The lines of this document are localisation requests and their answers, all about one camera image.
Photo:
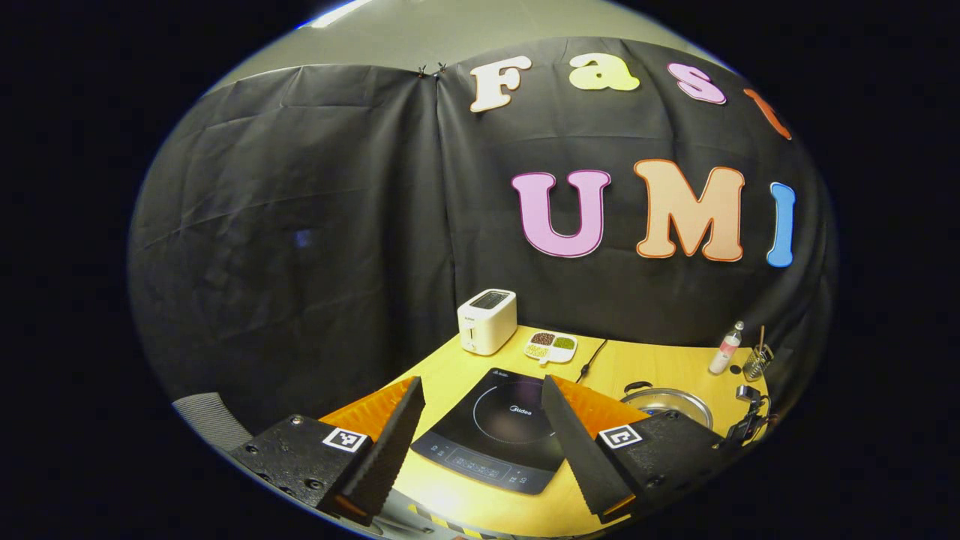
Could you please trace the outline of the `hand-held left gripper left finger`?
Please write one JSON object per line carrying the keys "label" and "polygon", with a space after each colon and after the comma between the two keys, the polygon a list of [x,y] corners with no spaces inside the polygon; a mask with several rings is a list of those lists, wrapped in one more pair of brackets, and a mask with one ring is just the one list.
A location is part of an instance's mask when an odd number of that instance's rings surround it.
{"label": "hand-held left gripper left finger", "polygon": [[229,455],[306,506],[370,526],[404,464],[423,408],[421,377],[411,376],[321,419],[291,415]]}

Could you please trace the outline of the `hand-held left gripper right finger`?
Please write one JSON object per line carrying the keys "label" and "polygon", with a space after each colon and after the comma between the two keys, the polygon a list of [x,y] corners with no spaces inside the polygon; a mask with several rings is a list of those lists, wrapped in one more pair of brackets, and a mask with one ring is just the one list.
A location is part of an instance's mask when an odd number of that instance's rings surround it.
{"label": "hand-held left gripper right finger", "polygon": [[658,512],[733,459],[730,441],[682,413],[648,415],[562,377],[543,379],[541,406],[603,524]]}

